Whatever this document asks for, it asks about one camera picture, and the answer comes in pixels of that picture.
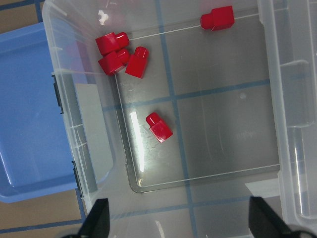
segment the blue tape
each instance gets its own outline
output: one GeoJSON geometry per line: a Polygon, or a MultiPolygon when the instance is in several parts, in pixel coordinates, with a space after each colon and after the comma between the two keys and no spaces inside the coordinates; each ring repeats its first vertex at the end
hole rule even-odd
{"type": "MultiPolygon", "coordinates": [[[[249,82],[249,83],[230,85],[230,86],[226,86],[226,87],[207,89],[207,90],[203,90],[203,91],[184,93],[184,94],[179,94],[179,95],[175,95],[175,96],[156,98],[156,99],[152,99],[149,101],[128,103],[128,104],[123,104],[122,107],[125,109],[132,108],[132,107],[140,107],[140,106],[146,106],[146,105],[151,105],[151,104],[156,104],[156,103],[170,102],[173,100],[182,100],[182,99],[207,96],[207,95],[217,94],[217,93],[225,93],[225,92],[230,92],[230,91],[234,91],[234,90],[241,90],[241,89],[246,89],[246,88],[265,86],[265,85],[269,85],[269,84],[270,84],[269,79],[265,79],[265,80],[259,80],[259,81],[249,82]]],[[[113,110],[121,110],[122,107],[121,107],[121,105],[103,107],[103,112],[113,111],[113,110]]]]}
{"type": "Polygon", "coordinates": [[[33,3],[34,3],[34,0],[18,1],[18,2],[14,2],[14,3],[0,6],[0,11],[16,8],[16,7],[20,7],[20,6],[27,6],[27,5],[31,5],[33,3]]]}
{"type": "MultiPolygon", "coordinates": [[[[158,24],[159,24],[159,32],[163,33],[163,32],[165,32],[164,21],[162,18],[162,12],[161,12],[161,8],[160,8],[159,0],[155,1],[155,6],[156,6],[156,12],[157,12],[157,18],[158,18],[158,24]]],[[[178,137],[178,145],[179,145],[180,157],[181,157],[181,162],[182,162],[183,174],[184,174],[184,178],[188,179],[189,176],[188,176],[188,168],[187,168],[187,163],[186,163],[186,155],[185,155],[185,150],[184,150],[184,143],[183,143],[181,126],[180,126],[180,118],[179,118],[177,100],[175,98],[174,84],[173,84],[173,79],[172,79],[172,74],[171,74],[171,69],[170,69],[166,37],[165,37],[165,34],[160,34],[159,37],[160,37],[161,48],[162,48],[162,52],[163,52],[168,90],[169,90],[170,96],[172,97],[174,115],[176,117],[177,137],[178,137]]],[[[191,195],[191,190],[190,190],[190,184],[188,181],[185,181],[185,187],[186,187],[187,202],[189,204],[192,204],[192,202],[193,202],[192,195],[191,195]]],[[[188,209],[189,209],[189,215],[190,215],[190,220],[191,220],[192,232],[193,232],[194,237],[197,237],[198,233],[197,233],[197,226],[196,226],[194,209],[192,206],[189,206],[188,209]]]]}
{"type": "Polygon", "coordinates": [[[162,207],[162,208],[156,208],[156,209],[149,209],[149,210],[143,210],[143,211],[133,211],[128,213],[122,213],[117,215],[110,216],[111,220],[118,220],[121,218],[126,217],[133,217],[133,216],[140,216],[140,215],[146,215],[146,214],[152,214],[152,213],[158,213],[158,212],[169,212],[169,211],[175,211],[175,210],[182,210],[182,209],[188,209],[190,207],[206,207],[206,206],[216,206],[216,205],[226,205],[229,203],[234,202],[243,202],[249,200],[250,196],[243,196],[243,197],[236,197],[236,198],[229,198],[229,199],[220,199],[215,201],[204,201],[204,202],[197,202],[192,204],[182,204],[177,206],[169,206],[169,207],[162,207]]]}
{"type": "Polygon", "coordinates": [[[81,224],[81,223],[82,223],[82,220],[72,220],[72,221],[66,221],[66,222],[46,223],[46,224],[41,224],[36,226],[16,227],[16,228],[2,229],[0,230],[0,234],[11,233],[11,232],[24,232],[29,230],[37,230],[37,229],[44,229],[44,228],[51,228],[51,227],[61,227],[61,226],[75,225],[75,224],[81,224]]]}

